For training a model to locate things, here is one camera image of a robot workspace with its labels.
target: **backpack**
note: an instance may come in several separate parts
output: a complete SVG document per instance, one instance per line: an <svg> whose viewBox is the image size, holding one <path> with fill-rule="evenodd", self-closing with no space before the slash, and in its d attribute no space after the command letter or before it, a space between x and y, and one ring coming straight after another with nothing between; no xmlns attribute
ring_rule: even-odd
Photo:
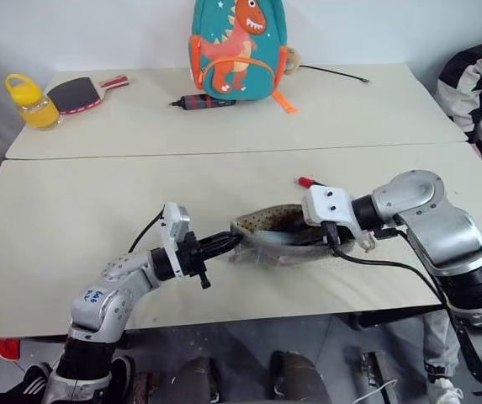
<svg viewBox="0 0 482 404"><path fill-rule="evenodd" d="M274 95L287 61L282 0L196 0L189 53L196 87L219 99Z"/></svg>

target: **white wall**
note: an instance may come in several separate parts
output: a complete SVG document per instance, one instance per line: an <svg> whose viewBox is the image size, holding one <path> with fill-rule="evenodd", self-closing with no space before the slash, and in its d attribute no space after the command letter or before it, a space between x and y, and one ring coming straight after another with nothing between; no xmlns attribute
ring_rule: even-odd
<svg viewBox="0 0 482 404"><path fill-rule="evenodd" d="M308 63L406 61L430 89L456 51L482 43L482 0L285 0ZM0 0L0 156L19 131L5 74L187 66L194 0Z"/></svg>

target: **yellow bottle cap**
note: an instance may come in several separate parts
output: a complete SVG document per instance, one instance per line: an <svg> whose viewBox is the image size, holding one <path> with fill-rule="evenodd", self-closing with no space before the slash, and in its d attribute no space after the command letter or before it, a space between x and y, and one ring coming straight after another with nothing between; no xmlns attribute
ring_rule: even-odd
<svg viewBox="0 0 482 404"><path fill-rule="evenodd" d="M11 80L17 79L21 83L13 86ZM42 98L42 90L29 77L23 74L9 74L5 79L5 87L17 105L31 105L38 103Z"/></svg>

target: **yellow bottle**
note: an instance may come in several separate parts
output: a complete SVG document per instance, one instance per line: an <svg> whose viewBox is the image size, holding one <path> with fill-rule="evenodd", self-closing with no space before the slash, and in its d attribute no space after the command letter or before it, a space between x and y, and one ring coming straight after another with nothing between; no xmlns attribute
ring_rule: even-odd
<svg viewBox="0 0 482 404"><path fill-rule="evenodd" d="M19 83L12 85L12 80ZM59 111L50 97L42 93L37 84L23 74L9 74L5 87L16 104L22 118L37 129L50 129L60 122Z"/></svg>

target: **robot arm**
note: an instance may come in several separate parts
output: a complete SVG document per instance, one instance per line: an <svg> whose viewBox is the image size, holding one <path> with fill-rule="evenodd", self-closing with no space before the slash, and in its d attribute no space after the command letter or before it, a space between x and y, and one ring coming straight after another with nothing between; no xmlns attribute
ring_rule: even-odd
<svg viewBox="0 0 482 404"><path fill-rule="evenodd" d="M482 327L482 235L472 218L448 202L434 173L403 173L371 195L352 200L343 189L312 186L303 199L306 221L363 231L407 227L407 239L444 291L456 317Z"/></svg>
<svg viewBox="0 0 482 404"><path fill-rule="evenodd" d="M199 276L206 289L204 261L234 248L239 236L222 232L196 240L187 211L167 203L161 220L163 247L130 252L108 263L98 279L72 302L72 323L64 353L50 375L43 404L99 403L109 385L115 345L138 300L173 278Z"/></svg>
<svg viewBox="0 0 482 404"><path fill-rule="evenodd" d="M363 231L384 238L384 227L406 226L407 241L448 299L467 365L482 382L482 235L466 212L450 204L436 174L403 173L359 199L343 189L312 186L303 212L308 224L345 227L357 242ZM339 248L338 232L327 241Z"/></svg>

